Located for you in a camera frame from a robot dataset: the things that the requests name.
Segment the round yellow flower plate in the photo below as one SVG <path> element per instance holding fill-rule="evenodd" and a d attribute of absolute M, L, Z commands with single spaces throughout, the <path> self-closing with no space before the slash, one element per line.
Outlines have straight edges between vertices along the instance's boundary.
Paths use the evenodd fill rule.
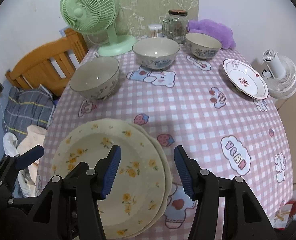
<path fill-rule="evenodd" d="M 63 139 L 51 165 L 51 175 L 62 177 L 82 161 L 93 168 L 113 145 L 121 148 L 121 161 L 110 194 L 98 202 L 107 239 L 127 238 L 143 229 L 162 204 L 165 171 L 151 141 L 123 120 L 91 121 Z"/>

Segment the scalloped yellow flower plate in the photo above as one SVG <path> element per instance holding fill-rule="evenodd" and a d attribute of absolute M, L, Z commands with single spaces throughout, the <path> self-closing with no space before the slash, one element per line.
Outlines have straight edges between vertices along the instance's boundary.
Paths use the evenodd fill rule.
<path fill-rule="evenodd" d="M 172 188 L 172 174 L 171 174 L 171 170 L 170 170 L 170 167 L 169 167 L 168 160 L 166 158 L 166 154 L 164 153 L 164 151 L 162 149 L 162 146 L 160 145 L 160 143 L 158 142 L 157 139 L 150 136 L 145 131 L 145 129 L 143 129 L 141 126 L 139 126 L 137 124 L 131 124 L 131 125 L 134 128 L 136 128 L 137 130 L 141 131 L 141 133 L 143 133 L 149 139 L 149 141 L 151 141 L 151 143 L 154 145 L 155 149 L 158 151 L 159 157 L 160 157 L 160 159 L 162 161 L 164 171 L 165 171 L 165 193 L 164 193 L 164 198 L 163 198 L 162 204 L 161 204 L 156 216 L 153 218 L 153 220 L 151 220 L 151 222 L 149 222 L 149 224 L 147 226 L 145 226 L 143 229 L 141 229 L 138 232 L 130 235 L 127 238 L 137 237 L 139 234 L 143 233 L 144 231 L 149 229 L 151 226 L 153 226 L 161 218 L 161 216 L 166 211 L 166 207 L 167 207 L 167 204 L 168 204 L 168 196 L 170 195 L 170 191 L 171 191 L 171 188 Z"/>

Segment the ceramic bowl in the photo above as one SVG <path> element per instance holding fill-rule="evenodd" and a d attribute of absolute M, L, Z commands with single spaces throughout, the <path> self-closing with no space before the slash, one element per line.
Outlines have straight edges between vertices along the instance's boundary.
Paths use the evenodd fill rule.
<path fill-rule="evenodd" d="M 191 53 L 199 59 L 212 59 L 222 48 L 222 43 L 209 35 L 188 33 L 185 38 Z"/>
<path fill-rule="evenodd" d="M 175 61 L 180 46 L 165 37 L 151 37 L 137 41 L 132 46 L 137 64 L 152 70 L 164 70 Z"/>
<path fill-rule="evenodd" d="M 87 100 L 106 98 L 119 82 L 119 67 L 119 61 L 113 57 L 92 59 L 75 71 L 69 87 Z"/>

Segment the red pattern white plate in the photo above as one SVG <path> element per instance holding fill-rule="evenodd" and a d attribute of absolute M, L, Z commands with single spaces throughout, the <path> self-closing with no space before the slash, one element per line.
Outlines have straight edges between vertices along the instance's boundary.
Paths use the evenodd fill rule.
<path fill-rule="evenodd" d="M 259 73 L 250 65 L 236 59 L 223 61 L 228 79 L 244 94 L 256 100 L 268 98 L 268 87 Z"/>

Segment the beige cloth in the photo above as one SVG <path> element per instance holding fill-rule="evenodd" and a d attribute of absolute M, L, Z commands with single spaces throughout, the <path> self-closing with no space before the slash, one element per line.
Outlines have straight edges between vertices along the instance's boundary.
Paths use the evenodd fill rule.
<path fill-rule="evenodd" d="M 17 151 L 20 155 L 37 145 L 43 146 L 47 130 L 40 126 L 30 125 L 27 127 L 28 135 L 19 143 Z"/>

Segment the grey plaid cloth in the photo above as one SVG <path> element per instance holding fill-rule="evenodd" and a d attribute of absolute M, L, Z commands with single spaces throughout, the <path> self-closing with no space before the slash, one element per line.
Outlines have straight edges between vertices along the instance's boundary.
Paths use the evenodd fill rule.
<path fill-rule="evenodd" d="M 54 95 L 43 85 L 28 90 L 13 86 L 4 110 L 3 128 L 21 142 L 28 135 L 30 125 L 47 129 L 54 111 Z"/>

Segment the wooden chair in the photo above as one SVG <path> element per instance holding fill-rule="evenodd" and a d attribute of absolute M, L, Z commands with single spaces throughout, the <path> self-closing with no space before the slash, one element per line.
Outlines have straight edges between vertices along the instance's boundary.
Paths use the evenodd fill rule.
<path fill-rule="evenodd" d="M 5 73 L 6 79 L 20 89 L 33 89 L 43 85 L 54 95 L 61 96 L 68 86 L 76 68 L 68 51 L 72 51 L 80 63 L 88 53 L 81 33 L 68 28 L 65 37 L 46 43 L 25 55 L 12 71 Z"/>

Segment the pink checkered tablecloth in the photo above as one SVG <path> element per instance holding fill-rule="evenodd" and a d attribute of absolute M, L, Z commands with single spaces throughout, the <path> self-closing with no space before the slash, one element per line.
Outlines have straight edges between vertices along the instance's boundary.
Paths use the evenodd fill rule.
<path fill-rule="evenodd" d="M 167 156 L 173 185 L 165 215 L 139 239 L 187 239 L 196 211 L 184 193 L 173 162 L 182 145 L 200 167 L 219 177 L 242 176 L 269 218 L 292 198 L 293 171 L 286 133 L 272 98 L 254 100 L 235 89 L 222 69 L 225 59 L 243 60 L 221 50 L 207 63 L 182 47 L 165 81 L 142 70 L 136 56 L 118 56 L 121 86 L 106 100 L 85 100 L 66 88 L 56 106 L 39 163 L 37 192 L 51 177 L 51 161 L 67 134 L 81 124 L 112 118 L 141 126 Z"/>

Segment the white standing fan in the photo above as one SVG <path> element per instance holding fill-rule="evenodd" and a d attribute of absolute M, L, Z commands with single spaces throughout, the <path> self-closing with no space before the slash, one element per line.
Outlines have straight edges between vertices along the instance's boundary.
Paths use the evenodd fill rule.
<path fill-rule="evenodd" d="M 266 50 L 262 58 L 268 70 L 262 76 L 271 97 L 277 100 L 290 98 L 296 92 L 296 66 L 294 62 L 275 50 Z"/>

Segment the cotton swab container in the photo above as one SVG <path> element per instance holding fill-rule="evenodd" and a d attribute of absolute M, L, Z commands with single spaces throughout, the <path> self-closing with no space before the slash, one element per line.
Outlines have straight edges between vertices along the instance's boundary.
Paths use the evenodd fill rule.
<path fill-rule="evenodd" d="M 148 37 L 163 37 L 161 24 L 149 24 L 147 28 Z"/>

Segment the green desk fan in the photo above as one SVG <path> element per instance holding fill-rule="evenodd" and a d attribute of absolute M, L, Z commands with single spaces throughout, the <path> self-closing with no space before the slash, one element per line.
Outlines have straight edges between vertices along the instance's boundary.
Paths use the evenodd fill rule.
<path fill-rule="evenodd" d="M 100 56 L 124 54 L 136 43 L 135 37 L 117 35 L 115 30 L 119 0 L 60 0 L 60 12 L 68 26 L 81 34 L 107 32 L 107 43 L 98 48 Z"/>

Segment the glass mug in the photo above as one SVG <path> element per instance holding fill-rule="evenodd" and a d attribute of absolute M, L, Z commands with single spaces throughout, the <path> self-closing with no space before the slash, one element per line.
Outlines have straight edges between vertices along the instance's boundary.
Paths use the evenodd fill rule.
<path fill-rule="evenodd" d="M 166 18 L 162 22 L 162 33 L 164 37 L 172 39 L 172 23 L 169 18 Z"/>

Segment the glass jar with lid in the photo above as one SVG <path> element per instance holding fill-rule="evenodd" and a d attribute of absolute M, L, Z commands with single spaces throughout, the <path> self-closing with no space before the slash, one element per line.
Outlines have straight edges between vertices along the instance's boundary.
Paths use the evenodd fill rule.
<path fill-rule="evenodd" d="M 167 37 L 179 44 L 184 44 L 185 36 L 188 32 L 188 12 L 185 10 L 171 9 L 168 13 Z"/>

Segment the green patterned board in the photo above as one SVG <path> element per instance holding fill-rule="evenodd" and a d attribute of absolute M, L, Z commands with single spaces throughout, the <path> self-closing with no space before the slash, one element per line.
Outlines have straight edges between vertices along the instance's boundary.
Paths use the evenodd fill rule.
<path fill-rule="evenodd" d="M 183 10 L 186 19 L 198 19 L 200 0 L 119 0 L 116 19 L 118 35 L 140 38 L 149 35 L 149 24 L 161 24 L 169 16 L 169 10 Z"/>

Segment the purple plush cushion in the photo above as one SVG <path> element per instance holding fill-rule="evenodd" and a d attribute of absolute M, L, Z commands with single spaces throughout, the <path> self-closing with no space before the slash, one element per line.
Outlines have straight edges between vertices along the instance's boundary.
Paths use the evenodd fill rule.
<path fill-rule="evenodd" d="M 228 26 L 217 23 L 209 19 L 200 21 L 190 20 L 188 22 L 188 31 L 190 33 L 200 33 L 211 36 L 222 44 L 222 49 L 235 49 L 236 42 L 233 38 L 233 31 Z"/>

